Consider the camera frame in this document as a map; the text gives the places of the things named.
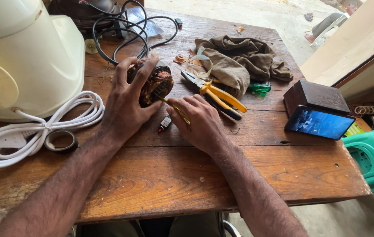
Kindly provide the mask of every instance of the carved wooden box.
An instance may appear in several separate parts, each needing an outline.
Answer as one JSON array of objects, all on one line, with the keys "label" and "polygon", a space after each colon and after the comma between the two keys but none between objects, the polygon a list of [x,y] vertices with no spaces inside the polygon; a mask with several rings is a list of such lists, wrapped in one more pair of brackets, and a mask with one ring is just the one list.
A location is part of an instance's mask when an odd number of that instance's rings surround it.
[{"label": "carved wooden box", "polygon": [[350,112],[339,89],[303,80],[299,80],[284,94],[284,102],[288,116],[292,115],[297,105],[342,115]]}]

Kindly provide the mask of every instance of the black power cable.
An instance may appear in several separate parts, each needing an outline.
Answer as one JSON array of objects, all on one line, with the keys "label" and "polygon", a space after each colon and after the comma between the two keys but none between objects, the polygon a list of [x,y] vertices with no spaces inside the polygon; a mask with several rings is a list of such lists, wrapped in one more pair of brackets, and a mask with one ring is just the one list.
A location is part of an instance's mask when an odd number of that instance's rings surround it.
[{"label": "black power cable", "polygon": [[[170,17],[168,16],[152,16],[152,17],[147,17],[146,15],[146,10],[143,8],[143,6],[137,2],[137,1],[134,1],[134,0],[128,0],[126,1],[123,5],[122,5],[122,8],[121,8],[121,11],[119,13],[108,13],[108,12],[105,12],[95,6],[93,6],[92,4],[84,1],[84,0],[81,0],[79,3],[84,3],[86,5],[89,5],[93,8],[95,8],[97,11],[100,11],[101,13],[105,14],[105,15],[109,15],[109,16],[105,16],[105,17],[102,17],[98,20],[95,21],[95,23],[93,24],[93,27],[92,27],[92,36],[93,36],[93,40],[95,41],[95,44],[96,44],[96,48],[98,50],[98,53],[100,54],[101,57],[103,57],[103,59],[105,59],[106,61],[112,63],[112,64],[119,64],[119,62],[116,61],[115,59],[115,55],[116,53],[124,46],[126,46],[127,44],[131,43],[133,40],[136,40],[137,38],[140,38],[142,39],[143,43],[144,43],[144,46],[142,48],[142,50],[137,54],[137,58],[142,58],[143,56],[144,57],[148,57],[149,56],[149,49],[150,48],[154,48],[154,47],[157,47],[157,46],[161,46],[165,43],[168,43],[169,41],[171,41],[172,39],[174,39],[174,37],[177,35],[178,33],[178,25],[177,23],[174,21],[174,19],[171,19]],[[137,5],[139,5],[141,7],[141,9],[143,10],[143,13],[144,13],[144,19],[137,22],[137,23],[134,23],[134,22],[130,22],[126,19],[128,19],[127,17],[127,9],[125,8],[126,4],[127,3],[136,3]],[[121,16],[122,14],[125,13],[125,18],[126,19],[123,19]],[[152,46],[148,46],[148,43],[149,43],[149,36],[147,35],[147,32],[146,32],[146,25],[147,25],[147,21],[148,20],[151,20],[151,19],[156,19],[156,18],[164,18],[164,19],[169,19],[171,20],[174,25],[175,25],[175,33],[174,35],[169,38],[168,40],[165,40],[163,42],[160,42],[160,43],[156,43]],[[108,29],[105,29],[105,30],[102,30],[98,35],[95,34],[95,27],[96,27],[96,24],[100,21],[103,21],[103,20],[116,20],[116,21],[121,21],[121,22],[125,22],[127,23],[127,27],[126,28],[121,28],[121,27],[112,27],[112,28],[108,28]],[[144,35],[146,36],[146,39],[144,39],[139,33],[137,33],[136,31],[134,30],[130,30],[129,28],[131,27],[137,27],[141,30],[142,33],[144,33]],[[128,31],[128,32],[131,32],[135,35],[135,37],[133,37],[132,39],[122,43],[120,46],[118,46],[113,55],[112,55],[112,58],[108,57],[108,55],[106,55],[102,49],[100,48],[100,45],[99,45],[99,38],[101,35],[103,35],[105,32],[108,32],[108,31],[118,31],[118,30],[122,30],[122,31]]]}]

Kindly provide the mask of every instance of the screwdriver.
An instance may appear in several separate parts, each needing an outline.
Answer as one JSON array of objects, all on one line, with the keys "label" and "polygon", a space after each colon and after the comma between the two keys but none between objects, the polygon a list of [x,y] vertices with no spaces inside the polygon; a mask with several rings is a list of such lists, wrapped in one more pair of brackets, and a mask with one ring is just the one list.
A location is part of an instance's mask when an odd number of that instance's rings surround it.
[{"label": "screwdriver", "polygon": [[261,83],[250,83],[248,85],[248,88],[252,89],[255,92],[269,92],[271,89],[270,85]]},{"label": "screwdriver", "polygon": [[153,93],[154,93],[156,96],[158,96],[160,100],[162,100],[163,102],[167,103],[169,106],[171,106],[171,107],[173,107],[175,110],[177,110],[178,113],[181,115],[181,117],[183,117],[184,121],[190,124],[190,121],[188,121],[187,116],[186,116],[186,115],[185,115],[185,114],[184,114],[184,113],[183,113],[183,112],[182,112],[182,111],[181,111],[177,106],[175,106],[175,105],[169,103],[168,100],[166,100],[165,98],[162,98],[162,97],[160,97],[159,95],[157,95],[155,91],[153,91]]}]

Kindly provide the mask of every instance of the smartphone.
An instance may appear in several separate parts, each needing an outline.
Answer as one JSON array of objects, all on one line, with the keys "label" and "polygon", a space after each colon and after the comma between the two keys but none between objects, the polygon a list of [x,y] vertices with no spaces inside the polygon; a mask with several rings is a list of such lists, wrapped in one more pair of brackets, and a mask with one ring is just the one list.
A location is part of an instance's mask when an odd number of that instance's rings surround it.
[{"label": "smartphone", "polygon": [[339,140],[355,121],[354,117],[327,113],[298,105],[285,125],[286,130]]}]

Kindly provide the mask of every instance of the yellow pliers handle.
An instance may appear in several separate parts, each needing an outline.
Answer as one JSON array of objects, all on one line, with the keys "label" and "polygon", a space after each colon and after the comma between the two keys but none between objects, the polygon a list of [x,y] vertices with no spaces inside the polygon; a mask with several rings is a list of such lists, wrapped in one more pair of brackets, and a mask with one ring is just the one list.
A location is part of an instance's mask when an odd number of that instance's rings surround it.
[{"label": "yellow pliers handle", "polygon": [[211,90],[206,86],[203,85],[200,88],[200,95],[204,95],[206,97],[206,100],[214,104],[218,109],[220,109],[222,112],[224,112],[229,117],[240,120],[242,118],[242,115],[233,110],[231,107],[226,105],[219,97],[217,97]]},{"label": "yellow pliers handle", "polygon": [[231,94],[226,93],[225,91],[223,91],[223,90],[221,90],[217,87],[212,86],[212,82],[206,82],[204,84],[204,86],[206,86],[216,96],[221,97],[223,100],[225,100],[226,102],[228,102],[229,104],[231,104],[232,106],[237,108],[239,111],[241,111],[243,113],[247,112],[247,107],[245,105],[243,105],[239,100],[237,100],[237,98],[233,97]]}]

